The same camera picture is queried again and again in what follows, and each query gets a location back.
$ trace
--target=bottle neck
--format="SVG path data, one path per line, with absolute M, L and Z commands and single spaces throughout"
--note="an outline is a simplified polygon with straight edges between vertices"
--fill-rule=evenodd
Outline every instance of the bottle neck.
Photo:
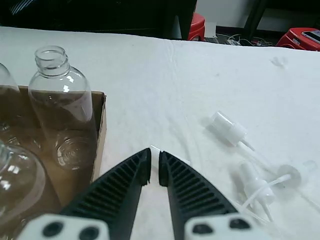
M 35 52 L 35 62 L 40 74 L 53 77 L 67 73 L 70 69 L 68 56 L 59 46 L 45 46 Z
M 0 172 L 8 165 L 11 158 L 11 152 L 7 146 L 0 140 Z

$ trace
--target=cable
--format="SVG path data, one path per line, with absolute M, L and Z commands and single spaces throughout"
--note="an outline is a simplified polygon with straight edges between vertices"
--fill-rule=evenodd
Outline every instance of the cable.
M 230 38 L 230 36 L 224 35 L 224 34 L 220 34 L 220 33 L 216 33 L 215 35 L 220 35 L 220 36 L 224 36 L 224 37 L 226 37 L 226 38 Z
M 240 42 L 241 40 L 245 40 L 245 41 L 247 41 L 248 43 L 250 43 L 251 46 L 255 47 L 255 45 L 253 45 L 252 42 L 250 42 L 249 40 L 247 40 L 247 39 L 245 39 L 245 38 L 240 38 L 240 39 L 239 39 L 239 42 Z
M 229 37 L 228 39 L 230 40 L 230 39 L 234 39 L 235 38 L 235 36 L 239 36 L 239 40 L 240 40 L 240 36 L 241 36 L 241 34 L 235 34 L 235 35 L 232 35 L 231 37 Z

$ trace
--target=spray pump cap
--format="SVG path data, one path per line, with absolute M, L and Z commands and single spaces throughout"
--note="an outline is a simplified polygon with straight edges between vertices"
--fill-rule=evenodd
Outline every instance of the spray pump cap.
M 217 111 L 212 116 L 212 125 L 215 130 L 233 146 L 242 142 L 247 134 L 247 130 L 242 125 L 233 122 L 221 111 Z

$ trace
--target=black screw hole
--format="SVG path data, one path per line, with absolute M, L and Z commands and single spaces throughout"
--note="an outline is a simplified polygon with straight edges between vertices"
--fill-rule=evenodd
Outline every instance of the black screw hole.
M 193 226 L 192 232 L 194 234 L 211 234 L 214 230 L 207 224 L 196 224 Z
M 84 228 L 79 235 L 80 240 L 95 240 L 99 236 L 99 229 L 95 226 Z
M 251 228 L 250 224 L 241 218 L 231 220 L 229 227 L 231 229 L 250 229 Z
M 44 227 L 42 234 L 45 237 L 50 238 L 50 237 L 58 235 L 61 232 L 63 227 L 64 227 L 64 224 L 62 222 L 54 221 Z

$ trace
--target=red object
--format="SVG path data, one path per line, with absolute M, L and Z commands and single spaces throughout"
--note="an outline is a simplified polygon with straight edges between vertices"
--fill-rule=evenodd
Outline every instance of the red object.
M 193 13 L 193 18 L 190 26 L 188 40 L 199 37 L 199 41 L 205 40 L 205 18 L 199 13 Z
M 317 29 L 310 28 L 310 27 L 290 28 L 289 31 L 279 40 L 276 46 L 289 48 L 289 49 L 320 51 L 319 43 L 302 35 L 302 33 L 305 31 L 314 31 L 314 30 L 317 30 Z

